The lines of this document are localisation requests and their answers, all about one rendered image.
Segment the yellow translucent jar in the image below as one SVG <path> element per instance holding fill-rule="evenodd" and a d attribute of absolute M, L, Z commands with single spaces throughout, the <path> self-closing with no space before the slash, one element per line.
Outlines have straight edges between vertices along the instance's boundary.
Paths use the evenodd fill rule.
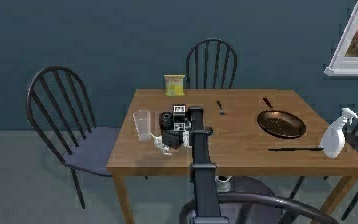
<path fill-rule="evenodd" d="M 184 96 L 184 75 L 166 74 L 164 80 L 166 96 Z"/>

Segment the brown wooden table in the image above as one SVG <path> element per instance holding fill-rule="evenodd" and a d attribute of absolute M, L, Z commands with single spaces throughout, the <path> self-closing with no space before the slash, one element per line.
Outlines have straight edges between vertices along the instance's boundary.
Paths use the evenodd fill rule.
<path fill-rule="evenodd" d="M 263 98 L 280 110 L 291 112 L 307 126 L 296 140 L 274 138 L 259 128 L 257 115 L 267 108 Z M 219 114 L 220 101 L 225 115 Z M 182 97 L 167 97 L 160 89 L 138 89 L 124 119 L 107 170 L 113 175 L 117 196 L 126 224 L 134 224 L 126 191 L 126 176 L 180 176 L 189 173 L 191 153 L 183 150 L 172 157 L 162 155 L 150 142 L 141 143 L 135 130 L 133 113 L 145 109 L 151 119 L 174 103 L 200 105 L 205 124 L 214 129 L 209 140 L 211 160 L 221 175 L 242 176 L 338 176 L 358 180 L 358 153 L 349 145 L 335 159 L 322 152 L 271 152 L 268 148 L 315 147 L 328 127 L 295 91 L 276 89 L 190 89 Z"/>

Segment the dark frying pan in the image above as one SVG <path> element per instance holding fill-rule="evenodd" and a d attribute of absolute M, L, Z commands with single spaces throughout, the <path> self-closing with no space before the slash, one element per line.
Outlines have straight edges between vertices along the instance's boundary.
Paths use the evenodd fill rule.
<path fill-rule="evenodd" d="M 307 127 L 299 117 L 276 110 L 267 98 L 263 98 L 263 101 L 269 109 L 260 112 L 256 119 L 263 131 L 281 139 L 296 139 L 305 134 Z"/>

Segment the black chair with grey seat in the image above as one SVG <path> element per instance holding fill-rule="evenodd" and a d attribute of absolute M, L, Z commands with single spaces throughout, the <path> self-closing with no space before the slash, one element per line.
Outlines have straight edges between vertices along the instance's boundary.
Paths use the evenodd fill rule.
<path fill-rule="evenodd" d="M 73 134 L 62 108 L 46 81 L 48 73 L 53 75 L 56 84 L 58 85 L 59 92 L 62 94 L 73 122 L 80 133 L 79 138 Z M 55 121 L 36 93 L 35 88 L 37 84 L 40 84 L 43 87 L 51 105 L 59 116 L 59 120 L 62 122 L 72 141 L 71 145 L 67 143 L 67 140 L 61 134 L 60 129 L 57 127 Z M 36 104 L 53 133 L 62 144 L 64 148 L 63 153 L 60 153 L 57 150 L 56 146 L 39 126 L 33 113 L 32 103 Z M 120 129 L 99 127 L 97 125 L 83 80 L 73 70 L 61 65 L 47 66 L 41 69 L 32 78 L 27 86 L 25 109 L 27 120 L 32 128 L 57 157 L 60 164 L 70 169 L 80 205 L 82 208 L 85 208 L 85 201 L 76 171 L 79 170 L 101 177 L 110 177 L 111 174 L 107 171 L 106 164 L 113 146 L 116 143 Z"/>

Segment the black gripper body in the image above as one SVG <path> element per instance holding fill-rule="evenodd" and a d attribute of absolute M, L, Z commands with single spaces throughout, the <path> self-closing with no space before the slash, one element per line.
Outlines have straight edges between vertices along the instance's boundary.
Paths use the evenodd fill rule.
<path fill-rule="evenodd" d="M 159 115 L 159 127 L 162 142 L 169 148 L 178 149 L 183 143 L 184 123 L 175 123 L 172 112 L 162 112 Z"/>

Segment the clear drinking glass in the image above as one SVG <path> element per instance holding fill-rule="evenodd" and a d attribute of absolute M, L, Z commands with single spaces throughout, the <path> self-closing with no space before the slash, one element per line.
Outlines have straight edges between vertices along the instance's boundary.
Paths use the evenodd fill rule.
<path fill-rule="evenodd" d="M 151 114 L 148 110 L 138 110 L 133 114 L 135 128 L 140 141 L 151 139 Z"/>

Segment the black knife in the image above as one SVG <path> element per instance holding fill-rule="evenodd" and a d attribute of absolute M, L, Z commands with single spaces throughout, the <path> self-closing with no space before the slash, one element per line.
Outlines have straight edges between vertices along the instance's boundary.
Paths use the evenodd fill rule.
<path fill-rule="evenodd" d="M 271 152 L 292 152 L 292 151 L 323 151 L 323 147 L 282 147 L 282 148 L 268 148 Z"/>

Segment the small white cup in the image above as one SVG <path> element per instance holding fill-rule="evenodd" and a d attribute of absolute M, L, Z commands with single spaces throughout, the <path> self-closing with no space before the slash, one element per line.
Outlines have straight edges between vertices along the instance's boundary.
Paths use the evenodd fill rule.
<path fill-rule="evenodd" d="M 231 176 L 216 176 L 215 182 L 218 192 L 228 192 L 231 188 L 230 184 Z"/>

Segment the white spray bottle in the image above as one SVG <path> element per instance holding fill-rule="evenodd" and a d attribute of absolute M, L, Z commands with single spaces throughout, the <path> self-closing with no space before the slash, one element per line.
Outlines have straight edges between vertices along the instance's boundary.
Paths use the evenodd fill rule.
<path fill-rule="evenodd" d="M 357 118 L 358 115 L 350 108 L 343 108 L 341 115 L 329 125 L 319 144 L 327 157 L 336 158 L 340 154 L 346 142 L 343 128 Z"/>

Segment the white framed window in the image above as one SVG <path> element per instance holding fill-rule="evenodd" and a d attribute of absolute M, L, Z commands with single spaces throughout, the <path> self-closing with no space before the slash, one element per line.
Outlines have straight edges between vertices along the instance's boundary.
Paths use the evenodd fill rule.
<path fill-rule="evenodd" d="M 345 54 L 358 28 L 358 0 L 348 19 L 340 41 L 333 53 L 330 64 L 324 73 L 328 76 L 358 77 L 358 57 L 346 57 Z"/>

